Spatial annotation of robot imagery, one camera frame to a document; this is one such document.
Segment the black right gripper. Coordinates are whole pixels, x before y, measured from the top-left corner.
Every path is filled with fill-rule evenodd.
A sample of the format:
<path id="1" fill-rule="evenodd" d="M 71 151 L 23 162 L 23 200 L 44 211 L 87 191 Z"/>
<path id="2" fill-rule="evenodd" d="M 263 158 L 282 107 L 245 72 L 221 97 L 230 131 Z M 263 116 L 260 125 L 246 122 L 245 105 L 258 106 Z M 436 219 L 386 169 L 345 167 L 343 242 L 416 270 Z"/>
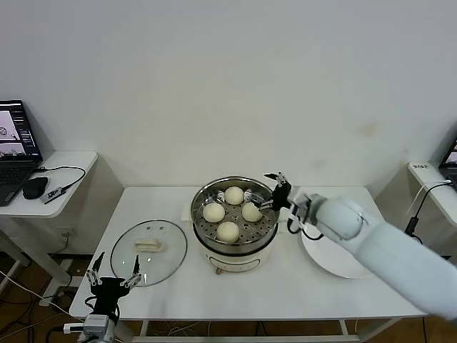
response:
<path id="1" fill-rule="evenodd" d="M 291 203 L 288 200 L 288 197 L 291 193 L 292 186 L 287 184 L 288 181 L 282 172 L 268 173 L 264 174 L 268 179 L 276 181 L 277 185 L 275 186 L 271 200 L 263 202 L 257 206 L 259 210 L 270 209 L 274 211 L 279 211 L 282 208 L 289 209 Z"/>

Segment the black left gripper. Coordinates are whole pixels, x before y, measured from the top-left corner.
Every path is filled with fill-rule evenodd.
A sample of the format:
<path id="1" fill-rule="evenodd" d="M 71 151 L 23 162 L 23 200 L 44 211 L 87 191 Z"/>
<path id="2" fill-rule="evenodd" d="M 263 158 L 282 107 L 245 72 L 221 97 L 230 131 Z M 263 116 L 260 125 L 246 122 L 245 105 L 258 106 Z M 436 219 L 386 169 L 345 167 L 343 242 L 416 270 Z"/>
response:
<path id="1" fill-rule="evenodd" d="M 90 291 L 95 299 L 92 314 L 120 314 L 119 300 L 129 294 L 141 281 L 139 255 L 136 256 L 132 275 L 129 279 L 118 277 L 99 277 L 99 269 L 104 258 L 104 252 L 96 258 L 86 271 L 90 283 Z"/>

